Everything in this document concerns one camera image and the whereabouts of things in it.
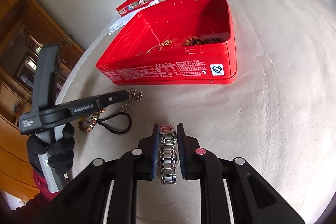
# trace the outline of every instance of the metal watch band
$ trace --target metal watch band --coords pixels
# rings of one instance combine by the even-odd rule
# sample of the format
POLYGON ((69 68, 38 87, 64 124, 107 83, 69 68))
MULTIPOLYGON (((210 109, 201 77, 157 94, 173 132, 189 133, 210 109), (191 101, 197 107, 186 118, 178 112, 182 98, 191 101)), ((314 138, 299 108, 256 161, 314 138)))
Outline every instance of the metal watch band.
POLYGON ((160 173, 162 184, 176 184, 175 172, 176 131, 171 124, 160 125, 160 173))

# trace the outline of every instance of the hand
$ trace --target hand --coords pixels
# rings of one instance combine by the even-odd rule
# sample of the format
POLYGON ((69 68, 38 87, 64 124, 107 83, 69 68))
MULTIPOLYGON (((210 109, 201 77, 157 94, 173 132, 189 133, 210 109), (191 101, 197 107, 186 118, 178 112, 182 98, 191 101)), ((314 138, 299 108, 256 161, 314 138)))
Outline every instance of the hand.
POLYGON ((58 175, 64 175, 68 173, 74 163, 74 146, 75 129, 67 123, 63 128, 63 138, 48 145, 41 141, 37 136, 32 135, 27 140, 28 158, 33 169, 42 177, 44 177, 38 155, 43 155, 47 151, 51 155, 48 160, 48 165, 55 168, 55 172, 58 175))

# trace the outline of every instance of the wooden furniture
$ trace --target wooden furniture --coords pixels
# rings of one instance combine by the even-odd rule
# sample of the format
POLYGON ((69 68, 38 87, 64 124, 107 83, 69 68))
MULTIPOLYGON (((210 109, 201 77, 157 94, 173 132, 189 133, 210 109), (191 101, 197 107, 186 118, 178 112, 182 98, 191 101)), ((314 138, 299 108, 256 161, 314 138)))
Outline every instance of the wooden furniture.
POLYGON ((23 200, 39 191, 27 156, 28 137, 20 134, 18 118, 31 109, 39 50, 49 44, 61 46, 60 90, 83 49, 36 0, 0 0, 0 189, 23 200), (14 62, 10 54, 19 60, 14 62))

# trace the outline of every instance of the open red container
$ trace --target open red container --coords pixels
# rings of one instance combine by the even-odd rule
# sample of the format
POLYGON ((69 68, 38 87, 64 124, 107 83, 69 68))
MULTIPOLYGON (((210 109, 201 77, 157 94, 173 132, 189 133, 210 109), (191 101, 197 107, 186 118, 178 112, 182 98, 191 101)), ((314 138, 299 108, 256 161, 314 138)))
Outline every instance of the open red container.
POLYGON ((232 83, 236 45, 227 0, 166 0, 141 10, 96 67, 117 85, 232 83), (224 42, 185 46, 194 36, 224 42), (167 39, 172 45, 142 53, 167 39))

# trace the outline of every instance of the silver bracelet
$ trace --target silver bracelet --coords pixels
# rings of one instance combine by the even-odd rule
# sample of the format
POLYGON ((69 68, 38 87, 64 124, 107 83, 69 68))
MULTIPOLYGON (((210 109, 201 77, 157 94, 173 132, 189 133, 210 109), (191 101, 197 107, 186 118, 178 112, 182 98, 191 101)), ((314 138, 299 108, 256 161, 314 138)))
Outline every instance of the silver bracelet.
POLYGON ((176 184, 175 163, 177 163, 175 142, 176 131, 171 124, 160 126, 159 167, 162 184, 176 184))

